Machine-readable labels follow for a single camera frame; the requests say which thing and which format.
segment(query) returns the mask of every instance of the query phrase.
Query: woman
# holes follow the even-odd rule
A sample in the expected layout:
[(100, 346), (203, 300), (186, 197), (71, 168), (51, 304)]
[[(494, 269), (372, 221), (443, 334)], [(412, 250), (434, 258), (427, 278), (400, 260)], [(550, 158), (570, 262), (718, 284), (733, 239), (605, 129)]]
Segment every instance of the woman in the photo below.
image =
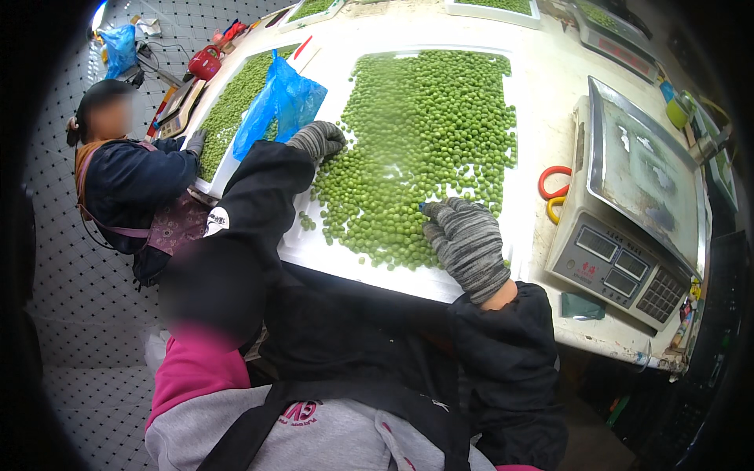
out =
[[(427, 239), (466, 292), (437, 313), (471, 388), (466, 400), (458, 363), (386, 323), (386, 303), (354, 306), (280, 263), (293, 198), (344, 143), (322, 121), (286, 144), (255, 142), (208, 220), (222, 221), (166, 267), (160, 308), (175, 337), (146, 424), (153, 461), (161, 471), (554, 471), (568, 432), (553, 404), (552, 311), (541, 287), (510, 280), (486, 208), (450, 198), (422, 209)], [(197, 272), (213, 276), (196, 286)], [(253, 387), (231, 351), (256, 340), (262, 317), (269, 338), (259, 354), (278, 378), (271, 387)]]
[(186, 189), (196, 179), (206, 131), (194, 133), (183, 151), (181, 140), (127, 139), (136, 94), (117, 80), (93, 85), (69, 119), (67, 142), (82, 144), (75, 159), (82, 217), (94, 221), (114, 249), (133, 254), (133, 275), (151, 286), (173, 251), (204, 233), (208, 208)]

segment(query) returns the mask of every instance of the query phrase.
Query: red kettle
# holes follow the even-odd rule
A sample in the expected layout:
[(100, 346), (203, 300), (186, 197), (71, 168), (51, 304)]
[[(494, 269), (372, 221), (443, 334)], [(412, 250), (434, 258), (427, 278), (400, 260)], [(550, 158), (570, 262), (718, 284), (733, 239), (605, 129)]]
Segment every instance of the red kettle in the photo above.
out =
[(188, 62), (188, 71), (201, 80), (210, 80), (220, 70), (220, 49), (210, 44), (197, 52)]

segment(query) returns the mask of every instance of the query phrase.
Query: blue plastic bag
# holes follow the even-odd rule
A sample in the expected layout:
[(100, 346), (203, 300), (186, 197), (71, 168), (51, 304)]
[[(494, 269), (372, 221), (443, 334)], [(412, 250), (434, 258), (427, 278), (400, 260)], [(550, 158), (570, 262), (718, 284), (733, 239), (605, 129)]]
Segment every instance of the blue plastic bag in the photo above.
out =
[(256, 96), (233, 142), (233, 158), (242, 161), (254, 141), (265, 135), (272, 118), (277, 118), (275, 142), (287, 142), (299, 129), (314, 120), (327, 89), (297, 74), (288, 62), (272, 51), (265, 87)]
[(107, 46), (107, 75), (105, 78), (116, 78), (120, 74), (136, 65), (136, 36), (134, 25), (120, 26), (100, 32), (102, 40)]

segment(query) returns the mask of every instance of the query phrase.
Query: gray work glove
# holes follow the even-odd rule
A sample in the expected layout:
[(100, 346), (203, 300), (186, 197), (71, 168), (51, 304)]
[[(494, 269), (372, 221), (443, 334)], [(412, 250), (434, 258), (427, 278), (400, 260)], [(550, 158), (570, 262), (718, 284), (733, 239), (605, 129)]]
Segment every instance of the gray work glove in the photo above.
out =
[(448, 274), (472, 303), (490, 299), (510, 278), (500, 228), (490, 211), (457, 197), (427, 203), (421, 211), (431, 218), (421, 228)]
[(327, 155), (340, 152), (345, 143), (343, 131), (335, 124), (314, 121), (302, 127), (286, 145), (307, 151), (311, 160), (317, 163)]
[(201, 157), (201, 152), (204, 150), (204, 139), (207, 137), (206, 129), (197, 129), (192, 134), (191, 139), (186, 144), (186, 150), (194, 152), (197, 157)]

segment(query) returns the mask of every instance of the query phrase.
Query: digital weighing scale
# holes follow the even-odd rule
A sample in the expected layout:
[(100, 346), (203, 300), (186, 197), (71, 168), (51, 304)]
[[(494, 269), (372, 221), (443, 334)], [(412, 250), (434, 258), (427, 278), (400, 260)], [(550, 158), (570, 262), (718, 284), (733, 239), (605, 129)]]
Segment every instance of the digital weighing scale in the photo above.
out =
[(701, 169), (658, 122), (588, 80), (545, 270), (661, 331), (704, 273)]
[(578, 3), (572, 4), (572, 12), (578, 23), (579, 36), (585, 47), (603, 56), (613, 59), (622, 66), (645, 79), (650, 84), (657, 80), (659, 62), (655, 58), (654, 48), (644, 33), (623, 18), (589, 3), (615, 21), (612, 28), (595, 23), (589, 19)]
[(158, 126), (155, 139), (165, 139), (180, 134), (189, 123), (194, 106), (204, 92), (204, 84), (207, 82), (198, 78), (187, 81), (181, 88), (176, 90), (165, 103), (165, 108), (155, 124)]

